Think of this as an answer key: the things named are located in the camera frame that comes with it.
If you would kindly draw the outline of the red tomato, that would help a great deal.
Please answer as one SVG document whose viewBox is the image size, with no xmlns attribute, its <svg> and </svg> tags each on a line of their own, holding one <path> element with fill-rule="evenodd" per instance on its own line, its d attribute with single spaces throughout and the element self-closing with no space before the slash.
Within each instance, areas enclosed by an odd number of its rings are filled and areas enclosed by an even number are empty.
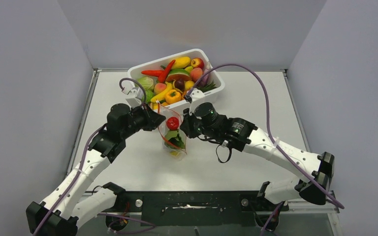
<svg viewBox="0 0 378 236">
<path fill-rule="evenodd" d="M 170 117 L 166 121 L 166 127 L 171 131 L 176 131 L 180 127 L 180 121 L 177 117 Z"/>
</svg>

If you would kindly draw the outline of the clear zip top bag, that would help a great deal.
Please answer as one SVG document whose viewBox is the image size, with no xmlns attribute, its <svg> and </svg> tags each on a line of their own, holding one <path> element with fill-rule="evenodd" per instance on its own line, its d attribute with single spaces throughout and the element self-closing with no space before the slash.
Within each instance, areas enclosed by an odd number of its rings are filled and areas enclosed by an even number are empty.
<svg viewBox="0 0 378 236">
<path fill-rule="evenodd" d="M 166 118 L 158 127 L 163 150 L 175 160 L 183 159 L 187 154 L 187 136 L 180 128 L 183 122 L 182 115 L 159 102 L 155 111 Z"/>
</svg>

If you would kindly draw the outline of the green leaf vegetable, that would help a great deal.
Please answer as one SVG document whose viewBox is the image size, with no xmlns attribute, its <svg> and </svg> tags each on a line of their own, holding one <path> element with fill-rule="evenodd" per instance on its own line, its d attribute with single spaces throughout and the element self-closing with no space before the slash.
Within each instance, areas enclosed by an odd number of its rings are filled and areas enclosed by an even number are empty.
<svg viewBox="0 0 378 236">
<path fill-rule="evenodd" d="M 186 148 L 186 143 L 184 142 L 183 138 L 181 137 L 179 130 L 167 131 L 164 138 L 165 138 L 164 144 L 168 148 L 177 149 L 177 150 Z"/>
</svg>

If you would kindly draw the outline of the yellow green starfruit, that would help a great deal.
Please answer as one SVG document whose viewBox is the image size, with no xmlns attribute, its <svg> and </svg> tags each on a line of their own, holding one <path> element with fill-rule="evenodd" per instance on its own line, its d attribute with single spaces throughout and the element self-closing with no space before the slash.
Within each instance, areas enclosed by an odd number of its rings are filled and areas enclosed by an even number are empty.
<svg viewBox="0 0 378 236">
<path fill-rule="evenodd" d="M 172 150 L 172 151 L 169 152 L 169 154 L 174 159 L 179 159 L 179 158 L 181 158 L 181 155 L 182 155 L 182 153 L 178 150 Z"/>
</svg>

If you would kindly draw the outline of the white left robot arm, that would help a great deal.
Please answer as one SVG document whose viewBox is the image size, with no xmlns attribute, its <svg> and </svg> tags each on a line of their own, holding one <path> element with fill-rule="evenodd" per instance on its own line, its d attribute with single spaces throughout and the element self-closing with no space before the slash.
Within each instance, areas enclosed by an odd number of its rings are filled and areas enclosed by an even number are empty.
<svg viewBox="0 0 378 236">
<path fill-rule="evenodd" d="M 76 167 L 51 194 L 27 207 L 30 233 L 34 236 L 74 236 L 84 223 L 112 207 L 122 191 L 112 183 L 94 197 L 80 199 L 95 178 L 125 149 L 127 138 L 140 130 L 156 130 L 165 120 L 164 115 L 147 105 L 131 108 L 120 103 L 112 106 L 107 122 L 88 138 Z"/>
</svg>

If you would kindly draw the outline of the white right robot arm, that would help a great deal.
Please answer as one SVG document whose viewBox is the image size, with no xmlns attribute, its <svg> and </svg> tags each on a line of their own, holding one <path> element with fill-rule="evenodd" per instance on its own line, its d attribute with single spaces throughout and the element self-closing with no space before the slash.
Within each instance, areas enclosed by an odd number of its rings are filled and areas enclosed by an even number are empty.
<svg viewBox="0 0 378 236">
<path fill-rule="evenodd" d="M 314 205 L 324 205 L 329 200 L 334 156 L 328 152 L 311 153 L 270 138 L 245 119 L 220 115 L 209 102 L 199 105 L 193 113 L 184 109 L 180 128 L 188 138 L 204 135 L 208 142 L 216 141 L 229 150 L 256 155 L 291 172 L 291 179 L 262 184 L 257 203 L 264 210 L 294 199 Z"/>
</svg>

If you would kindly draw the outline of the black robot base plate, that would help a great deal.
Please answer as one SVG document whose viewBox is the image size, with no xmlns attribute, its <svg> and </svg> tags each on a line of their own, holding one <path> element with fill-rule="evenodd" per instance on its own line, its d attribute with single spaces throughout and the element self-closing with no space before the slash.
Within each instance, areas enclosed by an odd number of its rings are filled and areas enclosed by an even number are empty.
<svg viewBox="0 0 378 236">
<path fill-rule="evenodd" d="M 259 191 L 127 191 L 109 211 L 139 213 L 156 226 L 252 227 L 277 207 Z"/>
</svg>

